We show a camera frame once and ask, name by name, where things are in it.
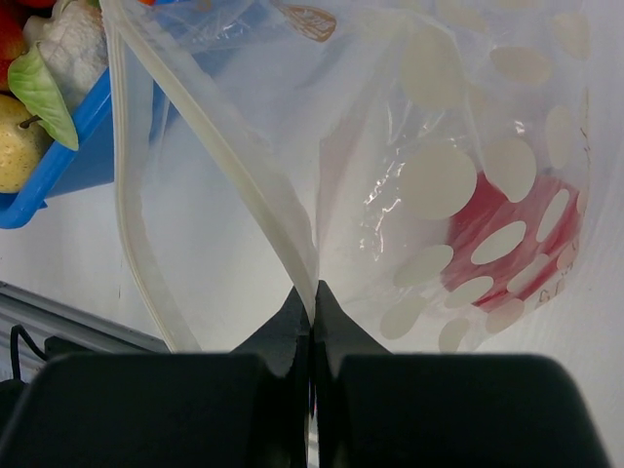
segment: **blue plastic container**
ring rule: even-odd
[[[113,122],[108,70],[72,117],[80,149],[72,151],[54,142],[19,193],[0,194],[0,228],[24,226],[37,210],[46,208],[46,198],[113,181]]]

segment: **yellow fruit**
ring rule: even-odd
[[[17,99],[0,95],[0,193],[19,192],[50,146],[39,125],[20,127],[30,117]]]

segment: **plastic bag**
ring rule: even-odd
[[[174,349],[231,349],[284,269],[392,351],[474,349],[569,281],[582,0],[102,7],[120,225]]]

